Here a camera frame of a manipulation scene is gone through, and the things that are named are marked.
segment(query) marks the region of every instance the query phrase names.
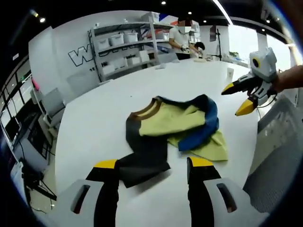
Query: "white storage bin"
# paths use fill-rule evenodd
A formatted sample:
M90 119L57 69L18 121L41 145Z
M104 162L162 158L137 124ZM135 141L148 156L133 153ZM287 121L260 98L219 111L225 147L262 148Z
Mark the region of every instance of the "white storage bin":
M140 18L140 21L149 22L150 17L152 17L152 21L154 23L159 23L159 15L160 15L160 13L148 12Z
M147 51L139 51L139 54L138 54L141 62L146 62L146 61L149 61L150 60L150 57L147 53Z
M103 71L104 75L107 75L107 74L115 71L115 67L113 65L107 65L107 66L102 67L102 71Z
M109 38L109 43L111 46L119 46L124 44L123 34L113 35Z
M110 47L110 46L109 46L108 39L98 40L97 43L98 43L98 49L99 49L100 51L102 51L102 50L104 50L104 49Z
M129 58L129 59L127 59L127 63L128 63L128 65L139 64L140 63L140 58L139 57Z
M124 43L134 43L138 41L138 33L126 33L124 34Z
M156 39L169 40L169 33L168 32L159 32L156 34Z
M115 59L111 61L110 64L113 65L116 70L128 66L126 58Z

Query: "table surface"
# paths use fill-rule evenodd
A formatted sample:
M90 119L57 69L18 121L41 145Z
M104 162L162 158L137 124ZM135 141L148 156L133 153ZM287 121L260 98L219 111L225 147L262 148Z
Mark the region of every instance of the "table surface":
M131 73L70 102L56 145L58 194L77 179L85 179L97 162L131 154L125 139L125 121L130 112L143 109L158 95L187 101L206 94L216 102L229 160L214 165L221 177L228 177L243 187L254 156L258 115L254 111L235 116L247 98L246 93L221 95L230 82L228 67L234 69L233 80L249 71L221 61L183 60L169 63L165 69L151 67ZM120 183L116 226L191 225L186 157L168 145L168 163L169 171L141 185L126 189Z

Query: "shirt sleeve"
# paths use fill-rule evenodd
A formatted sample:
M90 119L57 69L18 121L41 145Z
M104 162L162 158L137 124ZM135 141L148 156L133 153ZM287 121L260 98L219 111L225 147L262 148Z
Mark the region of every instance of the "shirt sleeve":
M169 30L169 38L170 39L175 39L175 31L174 31L174 28L171 28Z

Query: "chair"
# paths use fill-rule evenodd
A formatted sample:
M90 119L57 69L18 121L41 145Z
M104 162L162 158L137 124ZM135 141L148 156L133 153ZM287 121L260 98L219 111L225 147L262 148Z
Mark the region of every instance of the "chair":
M88 74L76 74L67 78L67 83L75 94L75 98L91 91L100 84L100 80L96 72Z
M291 185L303 157L301 112L281 96L258 123L252 174L244 185L259 212L271 212Z
M42 104L46 111L43 120L50 128L59 128L65 105L57 88L42 97Z

